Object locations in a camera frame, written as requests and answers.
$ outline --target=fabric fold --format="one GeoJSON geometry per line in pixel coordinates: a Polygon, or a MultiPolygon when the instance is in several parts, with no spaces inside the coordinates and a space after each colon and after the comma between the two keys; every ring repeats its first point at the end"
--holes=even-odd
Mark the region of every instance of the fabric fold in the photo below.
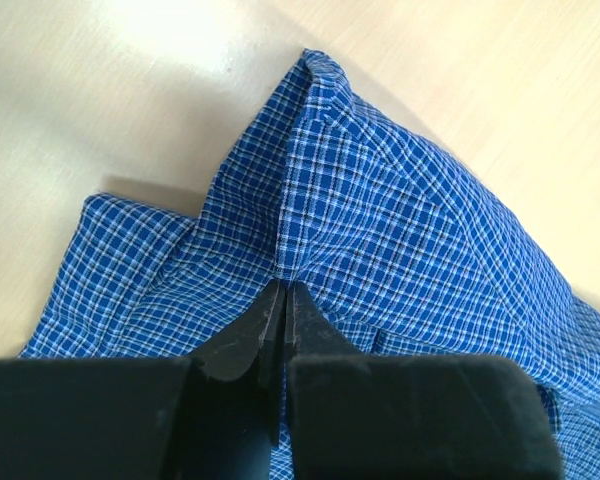
{"type": "MultiPolygon", "coordinates": [[[[600,314],[515,216],[305,51],[216,174],[199,219],[87,201],[24,357],[180,355],[266,282],[306,283],[365,352],[512,359],[569,478],[600,479],[600,314]]],[[[272,478],[292,478],[288,436],[272,478]]]]}

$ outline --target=table surface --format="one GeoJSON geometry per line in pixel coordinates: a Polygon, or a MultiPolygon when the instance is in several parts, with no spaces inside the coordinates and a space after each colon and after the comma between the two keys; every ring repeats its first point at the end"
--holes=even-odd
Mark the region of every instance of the table surface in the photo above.
{"type": "Polygon", "coordinates": [[[85,197],[195,215],[303,47],[454,152],[600,309],[600,1],[0,0],[0,356],[85,197]]]}

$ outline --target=blue plaid shirt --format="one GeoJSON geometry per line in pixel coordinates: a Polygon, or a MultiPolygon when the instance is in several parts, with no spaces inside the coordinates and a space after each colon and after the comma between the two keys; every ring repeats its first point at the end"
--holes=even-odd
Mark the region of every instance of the blue plaid shirt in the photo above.
{"type": "MultiPolygon", "coordinates": [[[[173,356],[272,277],[309,286],[365,352],[489,353],[534,379],[567,477],[600,479],[600,314],[457,160],[305,51],[200,217],[89,198],[23,357],[173,356]]],[[[274,479],[293,476],[288,432],[274,479]]]]}

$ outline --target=blue fabric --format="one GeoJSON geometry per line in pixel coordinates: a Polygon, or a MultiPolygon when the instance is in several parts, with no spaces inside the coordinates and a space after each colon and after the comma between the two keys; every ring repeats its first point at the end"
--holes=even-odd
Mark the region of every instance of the blue fabric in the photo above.
{"type": "MultiPolygon", "coordinates": [[[[305,51],[198,219],[89,198],[23,357],[172,356],[272,277],[376,354],[490,353],[536,382],[568,478],[600,479],[600,314],[449,153],[305,51]]],[[[291,478],[288,432],[272,478],[291,478]]]]}

